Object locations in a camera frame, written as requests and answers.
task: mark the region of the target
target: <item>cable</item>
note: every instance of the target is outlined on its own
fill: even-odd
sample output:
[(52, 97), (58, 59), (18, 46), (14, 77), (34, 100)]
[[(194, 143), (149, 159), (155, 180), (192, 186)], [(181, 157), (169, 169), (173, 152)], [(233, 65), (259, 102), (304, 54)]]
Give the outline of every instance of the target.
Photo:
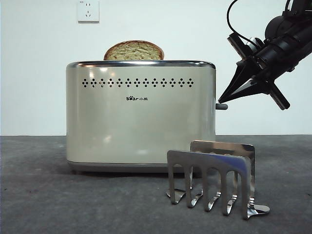
[(291, 0), (287, 0), (286, 5), (285, 5), (285, 11), (288, 11), (288, 6), (289, 6), (290, 2), (291, 2)]
[(230, 10), (231, 10), (232, 6), (234, 5), (234, 3), (237, 2), (237, 1), (238, 1), (238, 0), (232, 1), (232, 3), (230, 4), (230, 6), (229, 6), (229, 8), (228, 8), (228, 12), (227, 12), (227, 14), (226, 14), (226, 19), (227, 19), (227, 22), (228, 22), (228, 26), (229, 26), (229, 28), (230, 28), (234, 33), (236, 33), (239, 37), (241, 37), (241, 38), (243, 38), (244, 40), (250, 42), (250, 43), (251, 43), (252, 45), (254, 45), (257, 49), (259, 49), (260, 47), (259, 47), (257, 44), (255, 44), (253, 41), (249, 40), (248, 38), (244, 37), (243, 35), (239, 34), (237, 31), (235, 31), (235, 29), (233, 29), (233, 27), (232, 27), (231, 24), (230, 24), (230, 18), (229, 18)]

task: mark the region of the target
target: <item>toaster base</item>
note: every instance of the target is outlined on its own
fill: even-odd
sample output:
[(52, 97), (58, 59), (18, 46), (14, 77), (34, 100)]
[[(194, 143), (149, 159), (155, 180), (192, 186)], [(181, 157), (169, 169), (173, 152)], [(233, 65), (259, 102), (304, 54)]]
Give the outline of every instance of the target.
[[(122, 172), (122, 173), (167, 173), (166, 163), (89, 163), (67, 161), (72, 170), (78, 172)], [(176, 167), (176, 173), (183, 168)]]

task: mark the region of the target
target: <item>metal toast rack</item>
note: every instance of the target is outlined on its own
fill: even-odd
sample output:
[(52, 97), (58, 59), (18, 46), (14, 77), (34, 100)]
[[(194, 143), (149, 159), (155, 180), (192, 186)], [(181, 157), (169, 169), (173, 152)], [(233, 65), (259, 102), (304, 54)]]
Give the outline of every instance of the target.
[[(203, 197), (205, 211), (210, 211), (214, 203), (222, 195), (222, 212), (229, 215), (237, 200), (238, 174), (241, 177), (242, 217), (249, 219), (253, 215), (267, 214), (268, 206), (254, 204), (254, 146), (214, 141), (195, 140), (191, 143), (191, 151), (168, 151), (169, 190), (167, 196), (172, 204), (178, 204), (186, 194), (186, 204), (189, 208), (195, 206)], [(181, 165), (184, 169), (185, 190), (176, 189), (174, 182), (174, 166)], [(202, 190), (194, 198), (191, 197), (193, 168), (198, 167), (202, 173)], [(207, 170), (219, 171), (217, 192), (210, 200), (208, 198)], [(229, 201), (227, 197), (227, 173), (234, 171), (233, 191)]]

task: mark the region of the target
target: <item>bread slice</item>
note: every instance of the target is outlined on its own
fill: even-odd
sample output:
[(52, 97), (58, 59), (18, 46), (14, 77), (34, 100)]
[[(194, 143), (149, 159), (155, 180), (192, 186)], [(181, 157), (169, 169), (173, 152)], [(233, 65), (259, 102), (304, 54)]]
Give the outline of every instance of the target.
[(164, 52), (155, 44), (144, 40), (128, 40), (111, 47), (104, 60), (163, 60)]

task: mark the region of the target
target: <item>brand logo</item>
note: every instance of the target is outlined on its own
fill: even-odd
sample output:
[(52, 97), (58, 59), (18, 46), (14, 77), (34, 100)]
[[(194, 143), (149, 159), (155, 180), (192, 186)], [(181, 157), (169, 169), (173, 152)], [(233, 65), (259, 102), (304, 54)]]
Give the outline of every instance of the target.
[(129, 96), (126, 97), (127, 101), (148, 101), (147, 97), (134, 97), (134, 96)]

